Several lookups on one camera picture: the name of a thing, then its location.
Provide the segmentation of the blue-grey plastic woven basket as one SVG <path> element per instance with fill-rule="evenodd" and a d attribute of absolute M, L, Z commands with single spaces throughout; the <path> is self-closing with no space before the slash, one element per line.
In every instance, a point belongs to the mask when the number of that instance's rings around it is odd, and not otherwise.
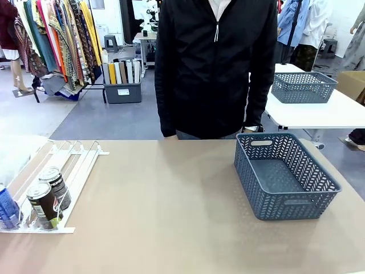
<path fill-rule="evenodd" d="M 289 132 L 237 134 L 234 166 L 257 219 L 318 219 L 340 184 Z"/>
<path fill-rule="evenodd" d="M 327 103 L 337 81 L 320 72 L 277 72 L 271 93 L 286 104 Z"/>

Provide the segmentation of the black Pepsi can green base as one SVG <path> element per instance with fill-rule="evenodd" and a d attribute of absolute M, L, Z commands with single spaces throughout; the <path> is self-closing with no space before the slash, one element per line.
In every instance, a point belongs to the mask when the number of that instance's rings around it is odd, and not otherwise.
<path fill-rule="evenodd" d="M 32 185 L 27 198 L 36 212 L 38 220 L 44 229 L 56 229 L 63 218 L 59 211 L 58 200 L 48 182 L 39 182 Z"/>

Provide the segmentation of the blue Pepsi can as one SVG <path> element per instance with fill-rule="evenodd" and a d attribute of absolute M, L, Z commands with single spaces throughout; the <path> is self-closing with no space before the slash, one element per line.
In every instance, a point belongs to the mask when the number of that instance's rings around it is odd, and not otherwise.
<path fill-rule="evenodd" d="M 11 197 L 7 188 L 0 183 L 0 228 L 17 229 L 23 218 L 18 204 Z"/>

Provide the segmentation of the person in black jacket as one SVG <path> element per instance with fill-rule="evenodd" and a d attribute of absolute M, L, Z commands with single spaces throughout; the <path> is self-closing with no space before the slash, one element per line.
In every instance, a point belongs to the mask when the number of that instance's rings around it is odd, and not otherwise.
<path fill-rule="evenodd" d="M 276 0 L 163 0 L 155 93 L 164 137 L 260 126 L 275 72 Z"/>

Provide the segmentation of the grey storage bin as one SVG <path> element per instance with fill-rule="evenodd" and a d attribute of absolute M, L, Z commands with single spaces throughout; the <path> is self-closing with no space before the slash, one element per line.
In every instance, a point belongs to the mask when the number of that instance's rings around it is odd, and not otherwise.
<path fill-rule="evenodd" d="M 141 83 L 104 84 L 104 90 L 109 104 L 140 103 L 142 101 Z"/>

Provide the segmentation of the brown paper roll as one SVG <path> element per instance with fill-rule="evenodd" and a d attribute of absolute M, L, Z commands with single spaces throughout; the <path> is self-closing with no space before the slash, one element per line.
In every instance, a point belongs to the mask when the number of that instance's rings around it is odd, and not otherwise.
<path fill-rule="evenodd" d="M 121 73 L 122 84 L 127 84 L 128 83 L 127 73 L 126 73 L 126 70 L 125 70 L 125 62 L 124 61 L 119 62 L 119 69 L 120 69 L 120 73 Z"/>

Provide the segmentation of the grey workbench table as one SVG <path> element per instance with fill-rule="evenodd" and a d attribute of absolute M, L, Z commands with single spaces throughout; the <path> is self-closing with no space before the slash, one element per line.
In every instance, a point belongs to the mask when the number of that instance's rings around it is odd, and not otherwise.
<path fill-rule="evenodd" d="M 154 66 L 155 61 L 148 61 L 148 53 L 154 53 L 156 50 L 156 31 L 142 31 L 135 35 L 135 40 L 140 43 L 141 61 L 143 69 L 148 69 L 149 66 Z"/>

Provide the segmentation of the grey plastic stool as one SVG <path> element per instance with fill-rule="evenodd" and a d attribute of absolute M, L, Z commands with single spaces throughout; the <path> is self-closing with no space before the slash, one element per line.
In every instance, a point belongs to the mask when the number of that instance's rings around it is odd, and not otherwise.
<path fill-rule="evenodd" d="M 114 35 L 104 36 L 104 48 L 107 52 L 117 53 L 119 51 L 116 37 Z"/>
<path fill-rule="evenodd" d="M 336 39 L 326 38 L 323 40 L 320 48 L 320 57 L 322 59 L 334 59 L 337 50 L 338 41 Z"/>

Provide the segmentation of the brown cardboard box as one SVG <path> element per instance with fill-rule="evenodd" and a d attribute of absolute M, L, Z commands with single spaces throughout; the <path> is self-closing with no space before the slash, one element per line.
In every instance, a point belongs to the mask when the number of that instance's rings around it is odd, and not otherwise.
<path fill-rule="evenodd" d="M 336 89 L 360 104 L 365 104 L 365 71 L 344 71 L 337 77 Z"/>

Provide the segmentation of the light blue hanging shirt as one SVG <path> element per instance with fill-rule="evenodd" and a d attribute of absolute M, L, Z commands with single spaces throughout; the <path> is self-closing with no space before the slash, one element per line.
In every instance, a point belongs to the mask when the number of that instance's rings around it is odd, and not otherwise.
<path fill-rule="evenodd" d="M 295 12 L 297 10 L 299 0 L 287 0 L 281 13 L 278 16 L 278 28 L 281 29 L 277 38 L 278 42 L 287 45 L 291 28 L 294 21 Z M 297 47 L 302 38 L 302 34 L 305 28 L 306 18 L 309 11 L 310 0 L 302 0 L 302 4 L 299 10 L 297 24 L 294 30 L 294 34 L 291 40 L 291 47 Z"/>

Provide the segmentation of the black stand pole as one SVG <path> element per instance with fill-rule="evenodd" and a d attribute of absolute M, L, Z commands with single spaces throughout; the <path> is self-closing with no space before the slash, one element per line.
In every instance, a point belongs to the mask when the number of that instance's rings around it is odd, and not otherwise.
<path fill-rule="evenodd" d="M 298 16 L 299 16 L 300 9 L 301 9 L 301 6 L 302 6 L 302 1 L 303 0 L 298 0 L 297 8 L 296 8 L 295 13 L 294 13 L 293 22 L 292 22 L 291 30 L 290 30 L 290 35 L 289 35 L 288 42 L 287 42 L 287 45 L 286 45 L 286 50 L 285 50 L 284 64 L 287 63 L 287 56 L 288 56 L 289 50 L 291 48 L 291 42 L 293 40 L 295 28 L 296 28 L 296 25 L 297 25 Z"/>

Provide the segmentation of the white hanging shirt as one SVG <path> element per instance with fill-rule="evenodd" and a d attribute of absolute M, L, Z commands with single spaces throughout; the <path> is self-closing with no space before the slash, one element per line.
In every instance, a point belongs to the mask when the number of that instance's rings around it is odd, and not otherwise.
<path fill-rule="evenodd" d="M 310 0 L 300 45 L 318 49 L 333 10 L 333 0 Z"/>

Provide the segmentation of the yellow hanging garment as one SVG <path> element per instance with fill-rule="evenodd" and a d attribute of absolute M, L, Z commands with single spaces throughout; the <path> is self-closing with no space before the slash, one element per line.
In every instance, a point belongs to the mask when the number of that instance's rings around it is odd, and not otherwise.
<path fill-rule="evenodd" d="M 101 44 L 100 44 L 98 32 L 96 31 L 96 28 L 94 26 L 91 11 L 88 8 L 85 0 L 80 0 L 80 7 L 81 7 L 82 13 L 84 15 L 84 19 L 86 20 L 86 26 L 88 29 L 88 33 L 91 37 L 92 47 L 93 47 L 93 50 L 94 50 L 95 56 L 96 56 L 96 62 L 98 64 L 98 66 L 100 66 L 100 65 L 102 65 L 102 60 L 100 58 Z"/>

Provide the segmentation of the mannequin in grey dress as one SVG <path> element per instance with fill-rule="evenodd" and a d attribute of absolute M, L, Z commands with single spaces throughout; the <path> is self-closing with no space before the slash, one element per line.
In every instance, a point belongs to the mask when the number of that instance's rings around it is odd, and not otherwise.
<path fill-rule="evenodd" d="M 340 71 L 365 71 L 365 5 L 350 28 L 350 34 L 353 38 L 342 59 Z"/>

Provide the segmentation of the teal hanging garment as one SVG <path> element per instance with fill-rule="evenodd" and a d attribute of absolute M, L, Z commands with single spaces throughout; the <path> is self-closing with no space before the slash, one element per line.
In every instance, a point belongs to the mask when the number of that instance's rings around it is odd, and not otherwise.
<path fill-rule="evenodd" d="M 25 8 L 30 31 L 34 38 L 34 42 L 39 52 L 39 55 L 42 61 L 44 61 L 45 65 L 47 66 L 49 72 L 56 71 L 58 69 L 58 65 L 56 64 L 56 60 L 51 45 L 49 43 L 48 36 L 46 34 L 42 34 L 39 31 L 37 24 L 33 20 L 33 11 L 35 11 L 35 9 L 32 8 L 31 0 L 27 0 L 23 5 Z"/>

